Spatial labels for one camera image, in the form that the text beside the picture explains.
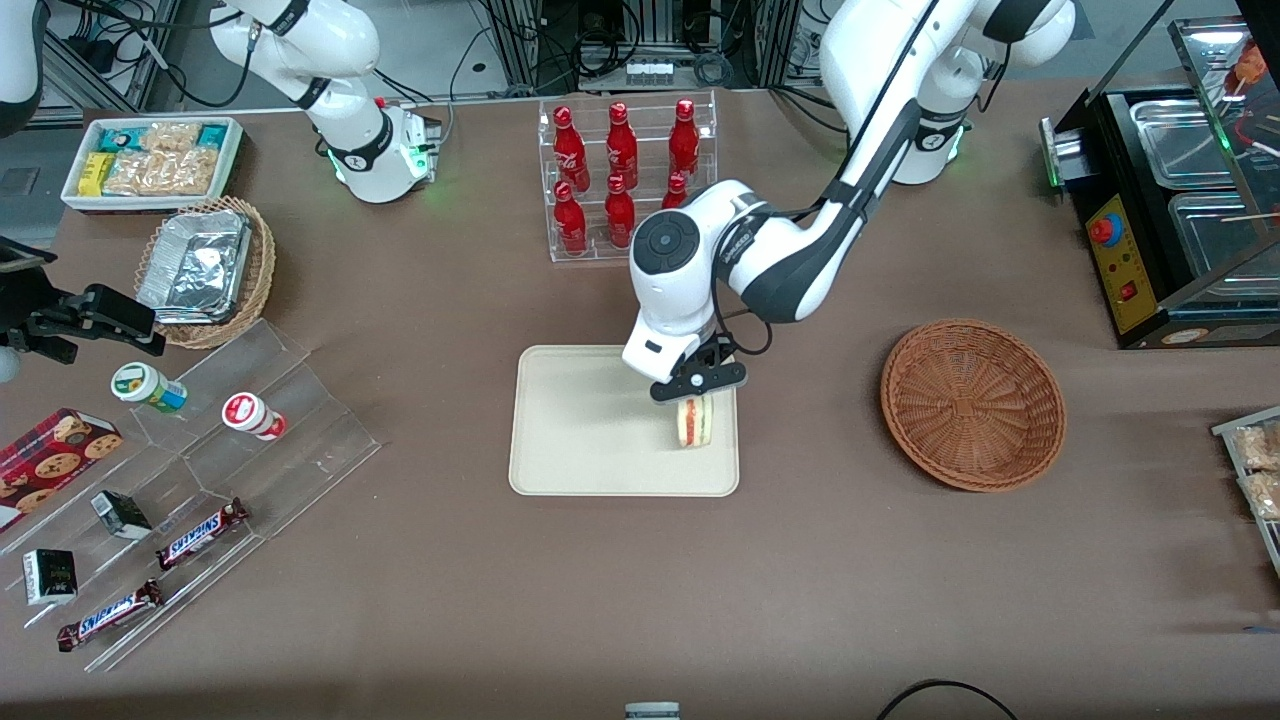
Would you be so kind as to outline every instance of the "small black box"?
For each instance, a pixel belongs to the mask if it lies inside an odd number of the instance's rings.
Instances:
[[[61,605],[76,600],[76,559],[69,550],[32,550],[22,556],[27,605]]]
[[[106,525],[106,532],[118,538],[142,539],[151,532],[151,523],[138,510],[138,503],[127,495],[105,489],[95,495],[91,502],[93,511]]]

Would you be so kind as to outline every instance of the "yogurt bottle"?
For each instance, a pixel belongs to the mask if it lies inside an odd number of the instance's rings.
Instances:
[[[111,393],[125,402],[142,402],[160,413],[177,413],[187,402],[187,388],[146,363],[129,363],[111,375]]]
[[[257,439],[275,439],[284,434],[289,421],[252,392],[237,392],[223,405],[223,423]]]

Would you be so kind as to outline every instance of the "red cookie box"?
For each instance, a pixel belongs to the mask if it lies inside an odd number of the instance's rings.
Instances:
[[[63,407],[0,450],[0,533],[123,442],[111,423]]]

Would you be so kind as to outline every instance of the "red button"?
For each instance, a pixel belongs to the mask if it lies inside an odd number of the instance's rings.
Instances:
[[[1100,220],[1094,220],[1093,224],[1089,225],[1089,240],[1102,245],[1103,242],[1111,240],[1111,234],[1114,232],[1115,225],[1111,224],[1111,220],[1102,218]]]

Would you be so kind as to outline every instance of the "beige tray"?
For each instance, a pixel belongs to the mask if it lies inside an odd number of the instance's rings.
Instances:
[[[724,497],[737,488],[737,395],[717,392],[712,442],[681,448],[622,347],[535,345],[520,356],[511,487],[521,495]]]

